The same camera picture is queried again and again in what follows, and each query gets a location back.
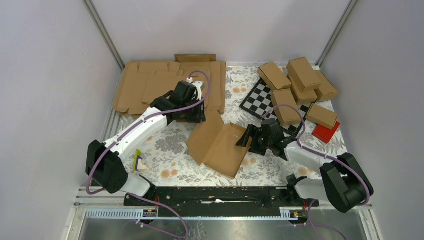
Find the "right aluminium corner post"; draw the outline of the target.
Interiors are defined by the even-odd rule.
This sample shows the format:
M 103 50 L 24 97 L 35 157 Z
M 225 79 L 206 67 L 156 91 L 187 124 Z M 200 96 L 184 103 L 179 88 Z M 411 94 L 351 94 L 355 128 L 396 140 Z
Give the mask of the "right aluminium corner post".
M 335 45 L 340 33 L 342 32 L 344 26 L 348 22 L 349 17 L 353 13 L 358 2 L 359 2 L 359 0 L 350 0 L 348 2 L 347 7 L 345 8 L 340 20 L 338 21 L 334 31 L 332 32 L 332 34 L 331 34 L 327 44 L 325 45 L 320 57 L 315 62 L 316 66 L 321 67 L 324 64 L 326 58 L 328 57 L 329 53 L 331 52 L 331 50 L 332 50 L 333 46 Z

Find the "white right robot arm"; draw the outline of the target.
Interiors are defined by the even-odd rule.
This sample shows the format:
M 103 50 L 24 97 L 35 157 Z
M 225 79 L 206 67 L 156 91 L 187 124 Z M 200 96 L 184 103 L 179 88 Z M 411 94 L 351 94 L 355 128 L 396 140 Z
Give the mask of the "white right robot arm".
M 287 201 L 293 206 L 305 200 L 326 201 L 341 213 L 365 205 L 374 194 L 374 188 L 356 158 L 345 152 L 336 157 L 312 149 L 293 136 L 285 136 L 283 127 L 275 119 L 261 122 L 259 127 L 248 125 L 236 146 L 249 152 L 274 156 L 309 168 L 318 179 L 291 175 L 287 180 Z

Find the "yellow green small object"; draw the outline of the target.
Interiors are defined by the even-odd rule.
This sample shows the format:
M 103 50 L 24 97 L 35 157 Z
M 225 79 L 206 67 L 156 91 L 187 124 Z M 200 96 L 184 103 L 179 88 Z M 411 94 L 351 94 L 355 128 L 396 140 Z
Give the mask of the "yellow green small object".
M 139 149 L 136 149 L 134 160 L 133 160 L 133 170 L 139 172 L 142 169 L 142 157 L 141 157 L 141 151 Z

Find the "folded cardboard box lower stack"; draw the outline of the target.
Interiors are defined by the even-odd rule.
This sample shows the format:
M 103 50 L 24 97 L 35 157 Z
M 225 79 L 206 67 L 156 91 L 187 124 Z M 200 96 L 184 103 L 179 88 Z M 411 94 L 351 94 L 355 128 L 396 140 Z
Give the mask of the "folded cardboard box lower stack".
M 294 97 L 295 102 L 298 105 L 314 103 L 314 102 L 317 101 L 318 96 L 317 96 L 317 94 L 315 93 L 314 90 L 308 90 L 308 91 L 302 92 L 302 91 L 300 91 L 298 86 L 295 84 L 294 80 L 292 80 L 292 78 L 289 74 L 287 75 L 287 78 L 291 82 L 290 90 L 292 92 L 292 95 Z

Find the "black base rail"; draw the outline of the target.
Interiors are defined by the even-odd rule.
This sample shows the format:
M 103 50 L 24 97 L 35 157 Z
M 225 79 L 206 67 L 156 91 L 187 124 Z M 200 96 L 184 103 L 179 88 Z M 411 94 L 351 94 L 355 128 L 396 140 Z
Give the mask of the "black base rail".
M 224 206 L 230 210 L 238 208 L 292 208 L 302 211 L 312 199 L 302 199 L 287 187 L 165 187 L 152 186 L 142 201 L 126 194 L 124 206 L 151 207 L 154 210 L 169 206 L 178 213 L 181 209 L 203 209 Z

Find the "floral patterned table mat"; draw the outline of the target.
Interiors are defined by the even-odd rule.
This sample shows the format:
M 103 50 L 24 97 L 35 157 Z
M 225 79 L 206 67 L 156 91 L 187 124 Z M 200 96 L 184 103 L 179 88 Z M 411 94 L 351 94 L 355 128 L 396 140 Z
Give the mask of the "floral patterned table mat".
M 258 125 L 260 120 L 240 108 L 240 104 L 259 81 L 255 66 L 226 68 L 225 110 L 222 119 L 242 127 Z M 141 174 L 160 187 L 260 187 L 284 186 L 287 176 L 318 179 L 311 169 L 287 162 L 267 152 L 248 153 L 236 177 L 229 178 L 199 165 L 188 154 L 187 140 L 194 130 L 191 123 L 172 123 L 138 146 L 146 169 Z

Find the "black and white chessboard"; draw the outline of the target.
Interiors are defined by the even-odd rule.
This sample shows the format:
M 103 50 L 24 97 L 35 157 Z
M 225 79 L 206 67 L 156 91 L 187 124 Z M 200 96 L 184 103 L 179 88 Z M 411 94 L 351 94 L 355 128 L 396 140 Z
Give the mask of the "black and white chessboard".
M 265 81 L 260 78 L 254 85 L 253 89 L 248 93 L 247 97 L 241 102 L 239 107 L 260 120 L 275 119 L 279 122 L 274 111 L 263 118 L 263 115 L 273 108 L 271 95 L 271 89 L 266 85 Z M 306 113 L 308 112 L 311 104 L 312 103 L 298 105 L 300 115 L 303 117 L 304 121 L 306 120 Z M 285 132 L 285 135 L 297 137 L 302 128 L 303 124 L 300 123 L 283 126 L 283 131 Z

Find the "stack of flat cardboard blanks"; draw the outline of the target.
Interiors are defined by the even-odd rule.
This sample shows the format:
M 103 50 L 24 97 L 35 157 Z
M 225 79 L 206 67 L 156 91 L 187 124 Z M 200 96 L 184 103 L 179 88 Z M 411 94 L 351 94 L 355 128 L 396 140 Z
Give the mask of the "stack of flat cardboard blanks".
M 226 62 L 214 54 L 175 54 L 174 60 L 130 60 L 124 67 L 113 100 L 113 109 L 124 115 L 139 117 L 152 101 L 185 81 L 192 74 L 194 81 L 207 82 L 200 71 L 210 77 L 210 91 L 205 100 L 209 111 L 225 112 Z

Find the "folded cardboard box on chessboard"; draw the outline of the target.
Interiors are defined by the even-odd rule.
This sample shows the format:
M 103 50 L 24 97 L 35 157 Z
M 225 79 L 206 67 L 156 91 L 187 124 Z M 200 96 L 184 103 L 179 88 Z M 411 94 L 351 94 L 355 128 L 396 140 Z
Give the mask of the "folded cardboard box on chessboard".
M 298 115 L 299 108 L 290 89 L 273 91 L 271 102 L 274 107 L 282 105 L 274 109 L 281 126 L 287 127 L 301 123 L 301 117 Z

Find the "aluminium corner post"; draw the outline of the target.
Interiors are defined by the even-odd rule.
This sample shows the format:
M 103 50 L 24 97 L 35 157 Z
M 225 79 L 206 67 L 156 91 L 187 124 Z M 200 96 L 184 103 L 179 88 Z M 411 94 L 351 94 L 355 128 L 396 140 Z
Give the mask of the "aluminium corner post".
M 125 63 L 119 54 L 119 51 L 113 42 L 94 2 L 92 0 L 82 0 L 82 3 L 84 4 L 88 14 L 90 15 L 94 25 L 96 26 L 100 36 L 102 37 L 106 47 L 108 48 L 109 52 L 112 55 L 112 58 L 116 62 L 117 66 L 121 71 L 125 68 Z
M 331 50 L 332 50 L 333 46 L 335 45 L 340 33 L 342 32 L 344 26 L 348 22 L 349 17 L 353 13 L 358 2 L 359 2 L 359 0 L 350 0 L 348 2 L 347 7 L 345 8 L 340 20 L 338 21 L 334 31 L 332 32 L 332 34 L 331 34 L 327 44 L 325 45 L 320 57 L 315 62 L 316 66 L 321 67 L 324 64 L 326 58 L 328 57 L 329 53 L 331 52 Z

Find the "folded cardboard box top stack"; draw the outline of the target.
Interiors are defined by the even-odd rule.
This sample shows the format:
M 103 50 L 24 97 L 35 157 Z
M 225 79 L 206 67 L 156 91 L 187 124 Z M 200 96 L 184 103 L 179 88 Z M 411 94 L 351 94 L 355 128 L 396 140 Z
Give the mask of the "folded cardboard box top stack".
M 322 81 L 306 57 L 292 59 L 286 66 L 288 75 L 301 92 L 318 89 Z

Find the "left aluminium corner post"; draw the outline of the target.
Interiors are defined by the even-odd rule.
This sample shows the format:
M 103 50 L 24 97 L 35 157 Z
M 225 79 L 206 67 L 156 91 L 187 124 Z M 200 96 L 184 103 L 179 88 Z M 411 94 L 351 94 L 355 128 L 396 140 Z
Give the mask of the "left aluminium corner post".
M 116 62 L 117 66 L 121 71 L 125 68 L 125 63 L 119 54 L 119 51 L 113 42 L 94 2 L 92 0 L 82 0 L 82 3 L 84 4 L 88 14 L 90 15 L 94 25 L 96 26 L 100 36 L 102 37 L 106 47 L 108 48 L 109 52 L 112 55 L 112 58 Z

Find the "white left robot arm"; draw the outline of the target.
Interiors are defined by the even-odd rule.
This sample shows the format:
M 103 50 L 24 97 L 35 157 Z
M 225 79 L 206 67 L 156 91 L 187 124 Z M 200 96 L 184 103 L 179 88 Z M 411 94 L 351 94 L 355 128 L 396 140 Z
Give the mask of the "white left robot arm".
M 104 142 L 92 141 L 86 158 L 86 192 L 89 195 L 96 194 L 96 191 L 90 191 L 90 184 L 96 182 L 110 194 L 130 193 L 136 195 L 142 205 L 152 204 L 155 192 L 150 188 L 150 182 L 141 175 L 129 174 L 123 161 L 135 154 L 141 143 L 174 121 L 184 119 L 189 123 L 204 122 L 204 87 L 202 81 L 193 81 L 191 78 L 180 81 L 174 90 L 156 98 L 122 132 Z

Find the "folded cardboard box stack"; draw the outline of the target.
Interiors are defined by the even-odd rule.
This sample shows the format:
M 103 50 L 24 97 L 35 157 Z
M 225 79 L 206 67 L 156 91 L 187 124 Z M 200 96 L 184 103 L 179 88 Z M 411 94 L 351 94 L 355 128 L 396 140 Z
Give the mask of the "folded cardboard box stack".
M 301 92 L 318 89 L 322 81 L 306 57 L 292 59 L 286 66 L 288 75 Z
M 314 102 L 317 101 L 318 96 L 317 96 L 317 94 L 315 93 L 314 90 L 308 90 L 308 91 L 302 92 L 302 91 L 300 91 L 298 86 L 295 84 L 294 80 L 292 80 L 292 78 L 289 74 L 287 75 L 287 78 L 291 82 L 290 90 L 292 92 L 292 95 L 294 97 L 295 102 L 298 105 L 314 103 Z

